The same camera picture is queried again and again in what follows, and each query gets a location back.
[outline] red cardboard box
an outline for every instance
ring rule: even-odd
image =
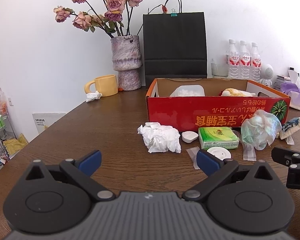
[[[182,85],[201,85],[205,97],[170,97]],[[257,97],[221,97],[227,88],[235,88]],[[255,111],[263,109],[285,123],[290,97],[252,80],[240,79],[166,79],[157,78],[146,94],[149,122],[171,125],[179,132],[199,127],[240,127]]]

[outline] white speaker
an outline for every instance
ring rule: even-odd
[[[259,83],[270,87],[272,85],[273,67],[270,64],[261,64],[260,77]]]

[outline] triangular cutout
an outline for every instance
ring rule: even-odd
[[[38,166],[33,166],[31,171],[29,172],[28,176],[26,177],[26,180],[32,180],[32,179],[43,179],[44,175]]]
[[[260,166],[257,170],[256,175],[254,176],[256,179],[268,179],[272,180],[272,176],[270,175],[269,171],[266,169],[265,166]]]

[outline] silver bolt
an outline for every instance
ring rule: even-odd
[[[101,190],[97,193],[97,196],[102,199],[107,199],[111,198],[113,196],[113,193],[109,190]]]
[[[185,196],[186,197],[188,197],[188,198],[198,198],[198,197],[200,197],[200,192],[199,191],[197,191],[197,190],[187,190],[186,192],[185,192]]]

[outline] textured stone vase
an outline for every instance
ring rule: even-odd
[[[138,68],[142,66],[139,36],[111,39],[113,69],[118,72],[118,88],[130,91],[141,87]]]

